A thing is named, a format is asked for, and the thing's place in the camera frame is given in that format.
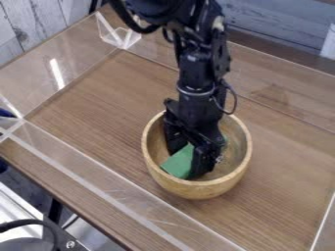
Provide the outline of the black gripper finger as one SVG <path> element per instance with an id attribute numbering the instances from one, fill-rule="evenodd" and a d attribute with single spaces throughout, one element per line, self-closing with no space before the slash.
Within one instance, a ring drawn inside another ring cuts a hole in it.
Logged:
<path id="1" fill-rule="evenodd" d="M 182 128 L 169 122 L 165 122 L 165 134 L 167 141 L 167 151 L 174 155 L 189 143 Z"/>
<path id="2" fill-rule="evenodd" d="M 187 178 L 195 179 L 210 173 L 223 159 L 223 147 L 217 145 L 190 145 L 191 166 Z"/>

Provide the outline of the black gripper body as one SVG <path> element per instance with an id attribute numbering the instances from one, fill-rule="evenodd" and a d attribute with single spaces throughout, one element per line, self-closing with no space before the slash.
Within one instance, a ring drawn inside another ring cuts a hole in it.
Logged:
<path id="1" fill-rule="evenodd" d="M 187 140 L 221 143 L 219 122 L 226 113 L 227 90 L 222 86 L 198 90 L 179 87 L 178 94 L 177 100 L 165 101 L 165 122 L 182 128 Z"/>

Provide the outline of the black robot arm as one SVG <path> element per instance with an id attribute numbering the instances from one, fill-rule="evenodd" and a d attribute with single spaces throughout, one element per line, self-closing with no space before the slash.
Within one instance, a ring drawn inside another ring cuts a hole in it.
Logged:
<path id="1" fill-rule="evenodd" d="M 227 26 L 217 0 L 107 0 L 129 27 L 150 34 L 163 32 L 174 44 L 179 67 L 179 97 L 165 101 L 165 134 L 171 160 L 190 152 L 189 172 L 194 179 L 215 169 L 227 140 L 219 123 L 225 115 L 231 71 Z"/>

